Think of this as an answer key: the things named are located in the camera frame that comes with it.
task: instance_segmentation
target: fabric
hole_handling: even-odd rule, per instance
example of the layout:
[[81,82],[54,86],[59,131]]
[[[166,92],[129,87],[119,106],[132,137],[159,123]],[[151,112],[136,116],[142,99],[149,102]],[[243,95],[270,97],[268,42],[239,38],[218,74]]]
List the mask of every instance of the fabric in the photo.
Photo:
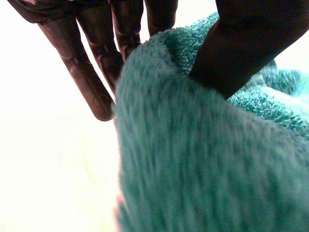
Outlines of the fabric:
[[193,82],[217,19],[152,37],[123,67],[121,231],[309,229],[309,77],[265,68],[228,101]]

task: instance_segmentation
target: robotic hand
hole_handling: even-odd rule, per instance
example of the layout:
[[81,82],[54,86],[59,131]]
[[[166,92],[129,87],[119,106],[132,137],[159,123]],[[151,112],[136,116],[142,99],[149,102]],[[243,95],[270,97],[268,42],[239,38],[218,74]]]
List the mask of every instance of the robotic hand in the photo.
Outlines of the robotic hand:
[[[80,23],[111,90],[123,60],[140,44],[143,0],[8,0],[30,23],[37,23],[57,49],[94,116],[113,118],[113,100],[96,74],[81,41]],[[145,0],[150,36],[174,26],[178,0]],[[118,47],[113,37],[113,22]]]
[[189,77],[226,99],[309,30],[309,0],[216,0]]
[[78,21],[98,66],[112,92],[115,92],[124,62],[114,43],[111,5],[103,0],[8,2],[28,22],[39,25],[57,49],[94,116],[101,121],[111,120],[113,100],[90,63],[77,25]]
[[[109,0],[118,47],[124,60],[140,44],[143,0]],[[150,36],[171,29],[175,24],[178,0],[145,0]]]

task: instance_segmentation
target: white background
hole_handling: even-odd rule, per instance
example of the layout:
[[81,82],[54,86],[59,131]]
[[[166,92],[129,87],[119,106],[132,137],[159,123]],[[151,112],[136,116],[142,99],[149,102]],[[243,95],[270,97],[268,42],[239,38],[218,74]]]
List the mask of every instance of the white background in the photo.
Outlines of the white background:
[[[214,0],[204,2],[180,0],[175,26],[216,10]],[[113,122],[93,117],[38,26],[5,0],[0,9],[0,232],[113,231]],[[141,39],[148,38],[144,14]],[[278,67],[309,71],[308,44],[307,33],[277,57]]]

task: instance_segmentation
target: teal towel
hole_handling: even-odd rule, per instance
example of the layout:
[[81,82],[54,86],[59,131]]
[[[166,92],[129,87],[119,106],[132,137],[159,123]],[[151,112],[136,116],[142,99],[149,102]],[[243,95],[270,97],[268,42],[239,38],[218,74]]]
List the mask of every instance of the teal towel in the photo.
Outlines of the teal towel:
[[309,231],[308,77],[268,66],[228,101],[188,79],[217,19],[154,36],[123,68],[123,232]]

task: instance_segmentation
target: green towel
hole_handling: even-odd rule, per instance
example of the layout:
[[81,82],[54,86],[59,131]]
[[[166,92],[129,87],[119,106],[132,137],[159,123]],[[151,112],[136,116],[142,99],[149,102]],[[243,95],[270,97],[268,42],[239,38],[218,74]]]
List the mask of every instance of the green towel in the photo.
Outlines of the green towel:
[[214,13],[139,46],[117,86],[123,232],[309,231],[309,80],[271,65],[228,101],[187,78]]

